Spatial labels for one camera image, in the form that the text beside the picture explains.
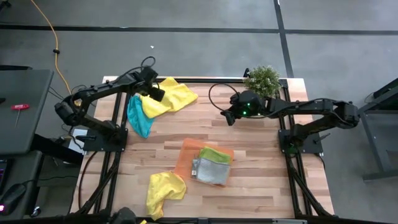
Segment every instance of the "gray cloth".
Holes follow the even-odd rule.
[[[209,184],[226,185],[229,176],[229,164],[213,162],[205,158],[198,160],[197,179]]]

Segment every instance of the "computer mouse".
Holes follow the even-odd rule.
[[[0,215],[9,215],[18,206],[19,201],[24,196],[26,186],[24,184],[14,184],[0,199]]]

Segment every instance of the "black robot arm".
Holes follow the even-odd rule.
[[[287,102],[271,97],[260,98],[250,90],[235,93],[230,98],[232,106],[221,112],[228,125],[240,118],[280,118],[296,114],[320,114],[322,118],[308,124],[295,124],[290,129],[290,142],[302,146],[311,134],[331,128],[349,129],[359,123],[358,108],[351,103],[319,98],[310,101]]]
[[[79,90],[55,105],[55,111],[63,122],[69,126],[83,125],[94,129],[108,139],[118,138],[118,126],[112,121],[100,121],[87,115],[90,103],[105,96],[115,93],[140,93],[161,101],[164,91],[153,87],[152,84],[157,73],[150,67],[144,67],[141,72],[127,73],[114,81],[106,81],[104,84],[90,86]]]

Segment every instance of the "yellow cable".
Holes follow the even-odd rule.
[[[49,24],[52,32],[54,33],[54,37],[55,37],[55,50],[58,50],[58,37],[57,34],[55,33],[54,28],[51,25],[51,22],[49,21],[49,19],[45,16],[45,14],[40,10],[40,8],[36,5],[36,3],[33,0],[30,0],[33,5],[36,7],[37,10],[39,10],[39,12],[41,13],[41,15],[44,17],[44,19],[47,21],[47,23]],[[65,78],[63,77],[60,69],[58,68],[58,54],[55,53],[55,69],[57,70],[58,74],[60,75],[60,77],[62,78],[63,82],[65,83],[65,86],[67,86],[68,92],[71,95],[72,92],[69,89],[69,85],[68,82],[65,80]]]

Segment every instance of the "red screwdriver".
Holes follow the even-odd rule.
[[[17,120],[15,121],[15,128],[17,128],[17,123],[18,123],[18,119],[19,119],[19,113],[21,112],[21,110],[26,110],[27,108],[29,108],[29,105],[12,105],[11,109],[12,110],[18,110],[18,115],[17,115]]]

